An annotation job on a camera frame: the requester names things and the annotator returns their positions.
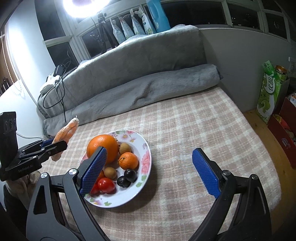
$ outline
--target plaid tablecloth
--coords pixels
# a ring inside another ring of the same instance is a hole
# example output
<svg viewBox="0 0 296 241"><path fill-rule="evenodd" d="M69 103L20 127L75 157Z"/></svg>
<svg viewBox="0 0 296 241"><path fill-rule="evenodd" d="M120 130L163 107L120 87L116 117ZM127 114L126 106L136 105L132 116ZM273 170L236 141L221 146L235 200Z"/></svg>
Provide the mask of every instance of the plaid tablecloth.
<svg viewBox="0 0 296 241"><path fill-rule="evenodd" d="M141 134L152 154L152 170L142 191L113 209L89 205L111 240L188 240L199 227L214 197L209 195L192 164L192 151L201 147L220 168L234 175L256 173L270 210L280 201L281 188L263 143L233 101L219 87L168 99L120 115L82 125L58 162L47 161L42 171L64 174L78 167L91 138L119 129ZM61 194L73 229L75 222ZM221 228L227 230L236 203Z"/></svg>

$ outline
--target red tomato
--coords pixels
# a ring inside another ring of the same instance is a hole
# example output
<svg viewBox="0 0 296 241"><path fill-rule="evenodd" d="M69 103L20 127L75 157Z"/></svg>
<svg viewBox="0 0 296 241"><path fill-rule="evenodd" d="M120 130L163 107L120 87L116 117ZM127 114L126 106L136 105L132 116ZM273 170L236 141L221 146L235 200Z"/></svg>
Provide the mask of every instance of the red tomato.
<svg viewBox="0 0 296 241"><path fill-rule="evenodd" d="M111 179L104 177L99 180L98 187L104 193L111 193L115 189L115 184Z"/></svg>
<svg viewBox="0 0 296 241"><path fill-rule="evenodd" d="M93 188L92 188L90 194L92 194L92 195L96 195L96 194L98 194L99 192L100 192L100 189L99 189L98 184L96 183L96 184L93 186Z"/></svg>

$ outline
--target white window frame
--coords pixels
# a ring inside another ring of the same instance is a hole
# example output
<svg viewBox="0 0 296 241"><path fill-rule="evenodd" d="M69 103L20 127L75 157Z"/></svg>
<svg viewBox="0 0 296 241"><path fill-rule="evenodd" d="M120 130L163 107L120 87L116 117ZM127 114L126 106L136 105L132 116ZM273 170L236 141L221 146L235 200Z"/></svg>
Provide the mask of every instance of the white window frame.
<svg viewBox="0 0 296 241"><path fill-rule="evenodd" d="M185 1L185 0L161 0L161 2L174 2L174 1ZM290 40L290 31L289 31L289 22L288 18L283 12L277 12L273 10L264 9L261 0L187 0L187 1L215 1L220 2L222 4L223 12L226 19L226 25L199 25L198 27L201 29L209 29L209 28L239 28L239 29L247 29L250 31L259 31L264 32L265 34L276 36L288 42ZM62 28L65 32L65 36L49 39L44 41L47 47L51 47L60 43L69 42L70 47L78 61L80 63L83 60L91 59L91 56L86 48L86 45L82 39L82 36L89 32L90 30L95 28L95 24L91 20L90 17L83 19L80 23L77 22L76 18L71 17L68 15L63 7L61 0L54 0L57 14L60 19ZM245 7L257 12L258 21L260 30L247 28L243 26L233 26L230 11L228 8L228 4L234 4L241 7ZM146 0L121 0L119 2L113 3L102 9L101 12L106 13L106 21L109 19L115 18L117 15L122 15L124 13L128 13L130 9L137 9L139 5L146 5ZM278 16L282 16L285 20L286 32L287 32L287 39L282 38L280 36L274 35L268 32L268 23L266 19L266 13L275 14ZM95 23L98 25L98 19L96 16L92 17Z"/></svg>

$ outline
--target plate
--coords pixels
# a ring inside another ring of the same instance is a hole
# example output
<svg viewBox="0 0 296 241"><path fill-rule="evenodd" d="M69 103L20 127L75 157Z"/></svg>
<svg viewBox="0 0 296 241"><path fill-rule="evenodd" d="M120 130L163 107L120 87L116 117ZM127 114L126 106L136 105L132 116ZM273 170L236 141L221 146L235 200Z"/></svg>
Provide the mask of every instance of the plate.
<svg viewBox="0 0 296 241"><path fill-rule="evenodd" d="M106 165L106 167L113 167L116 169L117 178L114 180L116 192L114 194L100 194L98 196L86 194L84 197L89 203L103 208L118 207L132 200L146 184L152 165L151 152L148 143L139 133L130 130L119 130L110 132L108 135L116 138L119 144L123 142L128 143L132 148L132 152L138 157L139 166L136 170L138 176L137 180L128 188L122 188L117 185L116 180L118 177L123 176L124 170L117 164L117 161ZM86 153L84 154L82 161L85 159L87 159Z"/></svg>

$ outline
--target gray blanket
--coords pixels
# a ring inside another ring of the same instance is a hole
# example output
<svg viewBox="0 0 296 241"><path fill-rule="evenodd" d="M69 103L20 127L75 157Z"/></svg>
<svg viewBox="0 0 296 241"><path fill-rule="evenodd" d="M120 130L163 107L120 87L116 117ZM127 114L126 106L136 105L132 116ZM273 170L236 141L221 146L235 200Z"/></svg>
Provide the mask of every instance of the gray blanket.
<svg viewBox="0 0 296 241"><path fill-rule="evenodd" d="M131 37L117 48L83 63L64 79L65 110L142 76L201 64L206 64L206 57L197 27L176 26L162 33ZM58 95L61 97L59 90L51 91L44 106L57 103ZM63 113L61 104L44 109L44 97L40 96L38 108L46 118Z"/></svg>
<svg viewBox="0 0 296 241"><path fill-rule="evenodd" d="M202 91L217 85L220 79L212 64L146 75L104 91L66 111L66 119L70 121L77 116L79 124L85 124L160 100ZM62 113L46 119L44 130L55 136L64 125Z"/></svg>

